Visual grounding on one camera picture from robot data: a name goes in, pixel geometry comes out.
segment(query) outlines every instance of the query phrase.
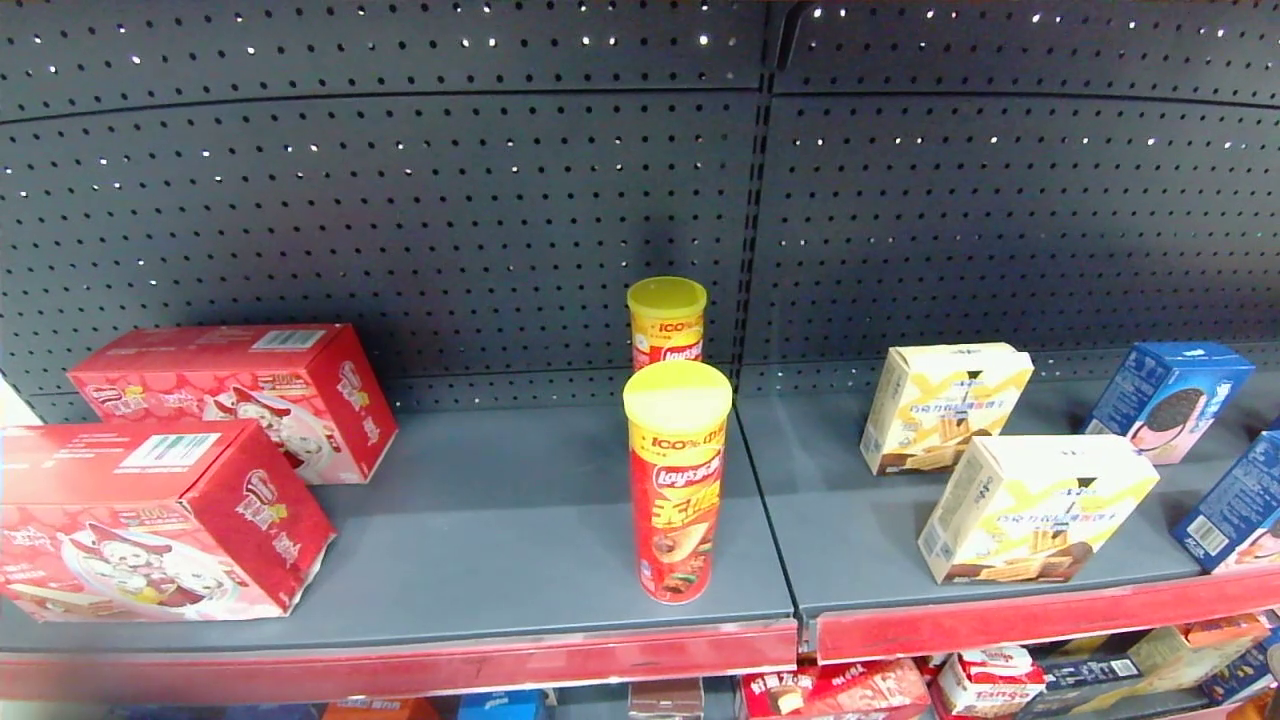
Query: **red snack box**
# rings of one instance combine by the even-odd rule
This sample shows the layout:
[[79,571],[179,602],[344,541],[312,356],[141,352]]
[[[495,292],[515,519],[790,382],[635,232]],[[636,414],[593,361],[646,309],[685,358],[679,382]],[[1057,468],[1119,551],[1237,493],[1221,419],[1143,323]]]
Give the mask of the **red snack box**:
[[942,666],[933,684],[946,717],[1005,717],[1044,691],[1044,673],[1018,646],[966,650]]
[[928,707],[929,693],[911,660],[874,660],[744,675],[739,717],[910,720]]
[[250,420],[0,437],[0,592],[37,620],[288,615],[334,537]]
[[348,324],[138,329],[67,375],[106,421],[257,420],[311,484],[367,483],[397,432]]

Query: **store shelf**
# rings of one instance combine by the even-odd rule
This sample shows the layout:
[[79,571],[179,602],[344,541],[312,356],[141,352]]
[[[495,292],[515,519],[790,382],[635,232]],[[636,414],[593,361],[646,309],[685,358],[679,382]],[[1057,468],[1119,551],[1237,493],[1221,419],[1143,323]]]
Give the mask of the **store shelf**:
[[[1105,383],[1036,382],[1007,433],[1070,433]],[[946,474],[873,477],[858,452],[870,395],[739,402],[765,506],[822,661],[928,655],[1151,628],[1280,603],[1280,573],[1198,577],[1167,528],[1280,407],[1280,374],[1254,377],[1068,585],[938,585],[915,538]]]
[[710,585],[664,606],[635,577],[620,407],[401,423],[370,486],[317,492],[340,534],[291,618],[37,625],[6,605],[0,697],[310,702],[794,666],[736,432]]

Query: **yellow lid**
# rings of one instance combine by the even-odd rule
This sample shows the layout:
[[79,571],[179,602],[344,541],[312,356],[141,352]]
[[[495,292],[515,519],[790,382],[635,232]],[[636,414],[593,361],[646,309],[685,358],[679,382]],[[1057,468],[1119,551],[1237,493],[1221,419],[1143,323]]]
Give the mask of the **yellow lid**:
[[627,306],[650,318],[686,318],[707,307],[707,288],[689,278],[645,278],[627,288]]
[[673,436],[710,430],[732,406],[733,387],[724,373],[696,360],[654,363],[622,388],[622,407],[632,423]]

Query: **white and yellow box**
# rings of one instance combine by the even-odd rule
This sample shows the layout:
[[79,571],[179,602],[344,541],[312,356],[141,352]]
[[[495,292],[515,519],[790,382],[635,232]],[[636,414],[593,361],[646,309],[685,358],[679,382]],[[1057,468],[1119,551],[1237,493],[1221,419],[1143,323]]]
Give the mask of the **white and yellow box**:
[[974,436],[997,436],[1034,366],[1006,342],[891,347],[863,429],[872,473],[954,468]]
[[920,552],[940,583],[1064,583],[1157,480],[1119,436],[975,437]]

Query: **packaged snack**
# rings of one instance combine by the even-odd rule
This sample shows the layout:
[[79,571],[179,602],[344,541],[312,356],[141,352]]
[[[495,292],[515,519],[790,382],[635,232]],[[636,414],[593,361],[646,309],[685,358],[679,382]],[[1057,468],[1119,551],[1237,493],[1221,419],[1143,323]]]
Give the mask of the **packaged snack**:
[[543,691],[506,691],[462,696],[458,720],[545,720]]
[[1018,720],[1106,710],[1142,682],[1142,671],[1126,657],[1059,660],[1042,662],[1041,669],[1044,671],[1044,692],[1018,712]]
[[1260,643],[1201,683],[1201,691],[1213,705],[1231,705],[1275,687],[1276,679],[1271,675],[1267,657],[1277,653],[1280,628],[1272,628]]
[[1260,434],[1172,533],[1210,573],[1280,562],[1280,432]]
[[248,420],[4,430],[0,584],[37,620],[288,615],[333,527]]
[[687,278],[658,277],[627,290],[632,369],[662,360],[703,359],[707,288]]
[[627,716],[631,720],[703,720],[703,680],[631,683]]
[[914,662],[899,659],[742,675],[736,702],[739,720],[910,720],[929,707],[929,693]]
[[1129,652],[1146,675],[1134,694],[1198,685],[1270,632],[1266,619],[1257,614],[1157,628]]
[[1139,342],[1084,425],[1123,436],[1155,465],[1178,462],[1253,373],[1216,342]]
[[934,579],[1071,579],[1160,475],[1115,436],[975,437],[919,546]]
[[733,389],[710,365],[668,360],[631,375],[622,405],[640,584],[659,602],[689,602],[710,580]]
[[324,720],[439,720],[425,697],[348,698],[330,702]]
[[891,347],[863,429],[872,473],[954,468],[975,436],[997,436],[1032,377],[1004,342]]
[[957,652],[933,683],[941,717],[1004,717],[1043,691],[1043,671],[1018,646]]
[[347,324],[140,329],[67,375],[106,421],[257,420],[311,484],[367,483],[397,432]]

